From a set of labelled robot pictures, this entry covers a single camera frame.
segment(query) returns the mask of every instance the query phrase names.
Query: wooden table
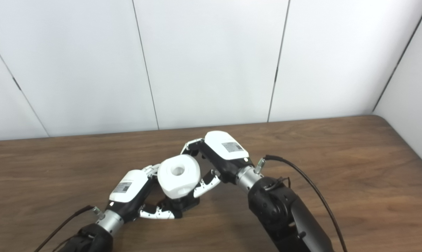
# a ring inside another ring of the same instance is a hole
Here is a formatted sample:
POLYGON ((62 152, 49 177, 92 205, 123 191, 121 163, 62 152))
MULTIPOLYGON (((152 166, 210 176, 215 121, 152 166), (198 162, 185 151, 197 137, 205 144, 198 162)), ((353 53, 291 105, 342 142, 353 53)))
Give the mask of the wooden table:
MULTIPOLYGON (((128 170, 179 154, 211 130, 229 132, 254 162, 265 154, 301 167, 331 206, 350 252, 422 252, 422 161, 376 116, 130 132, 0 142, 0 252, 33 251, 65 218, 101 208, 128 170)), ((202 172, 211 166, 199 161, 202 172)), ((291 168, 269 161, 263 173, 290 176, 298 193, 341 251, 313 190, 291 168)), ((148 199, 162 199, 158 188, 148 199)), ((51 251, 92 213, 70 222, 42 251, 51 251)), ((236 186, 221 184, 178 220, 125 225, 115 252, 276 251, 236 186)))

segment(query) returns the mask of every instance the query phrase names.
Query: white wall panel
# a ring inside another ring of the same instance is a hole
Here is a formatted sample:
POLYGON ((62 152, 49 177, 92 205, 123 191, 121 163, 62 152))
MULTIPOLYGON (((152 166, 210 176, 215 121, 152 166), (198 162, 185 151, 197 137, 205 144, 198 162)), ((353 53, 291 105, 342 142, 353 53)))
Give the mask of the white wall panel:
POLYGON ((160 128, 267 121, 287 0, 137 0, 160 128))
POLYGON ((0 140, 47 136, 0 58, 0 140))
POLYGON ((270 121, 369 114, 422 0, 291 0, 270 121))
POLYGON ((422 158, 422 21, 374 113, 422 158))
POLYGON ((50 136, 157 128, 131 0, 0 1, 0 54, 50 136))

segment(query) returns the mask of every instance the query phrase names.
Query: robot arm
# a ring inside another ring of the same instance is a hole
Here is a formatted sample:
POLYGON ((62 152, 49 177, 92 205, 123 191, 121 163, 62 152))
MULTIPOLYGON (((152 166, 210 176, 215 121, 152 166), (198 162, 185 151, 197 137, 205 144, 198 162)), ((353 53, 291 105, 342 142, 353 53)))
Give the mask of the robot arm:
POLYGON ((110 194, 105 212, 97 210, 99 219, 81 228, 59 252, 111 252, 113 236, 122 225, 139 217, 159 166, 129 171, 110 194))
POLYGON ((110 194, 104 213, 95 208, 99 219, 81 228, 59 252, 111 252, 113 236, 122 225, 137 218, 182 218, 183 212, 195 207, 199 197, 219 184, 218 173, 209 171, 200 178, 197 161, 179 155, 161 164, 129 171, 110 194), (185 174, 172 174, 183 166, 185 174), (154 185, 159 183, 166 198, 156 206, 145 204, 154 185))
POLYGON ((331 240, 283 179, 264 177, 263 160, 254 166, 248 152, 228 133, 208 132, 188 142, 182 154, 201 153, 218 171, 219 179, 248 195, 249 208, 281 252, 333 252, 331 240))

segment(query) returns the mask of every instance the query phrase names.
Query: label sticker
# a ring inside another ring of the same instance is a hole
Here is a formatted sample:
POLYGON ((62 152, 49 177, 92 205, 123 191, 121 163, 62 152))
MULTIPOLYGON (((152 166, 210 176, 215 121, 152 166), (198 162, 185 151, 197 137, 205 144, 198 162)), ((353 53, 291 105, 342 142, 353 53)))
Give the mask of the label sticker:
POLYGON ((232 152, 242 152, 244 149, 237 142, 224 142, 222 145, 227 149, 229 153, 232 152))
POLYGON ((116 188, 115 188, 115 190, 113 190, 113 192, 114 193, 126 193, 131 184, 132 184, 131 182, 121 182, 116 186, 116 188))

